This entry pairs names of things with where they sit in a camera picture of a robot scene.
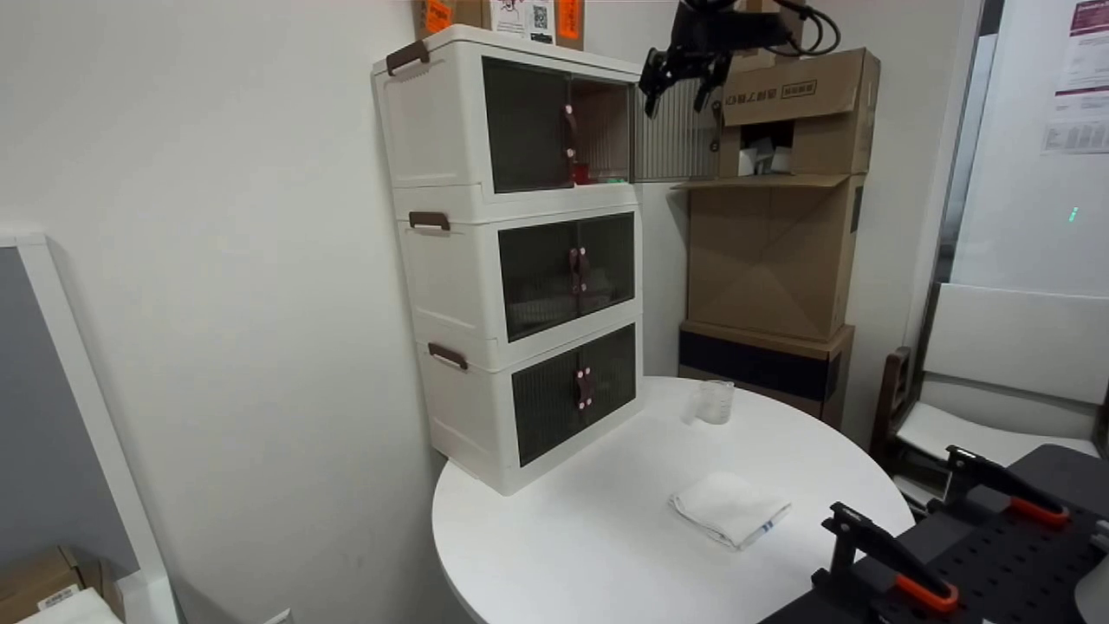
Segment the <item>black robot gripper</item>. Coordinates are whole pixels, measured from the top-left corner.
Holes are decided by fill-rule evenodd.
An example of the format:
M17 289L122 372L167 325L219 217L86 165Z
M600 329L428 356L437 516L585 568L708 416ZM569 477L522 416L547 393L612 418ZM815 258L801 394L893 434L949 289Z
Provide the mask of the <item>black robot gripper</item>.
M645 114L653 114L657 98L679 81L701 81L694 111L704 111L727 81L732 55L771 43L771 15L744 15L735 0L679 0L668 45L651 50L640 66Z

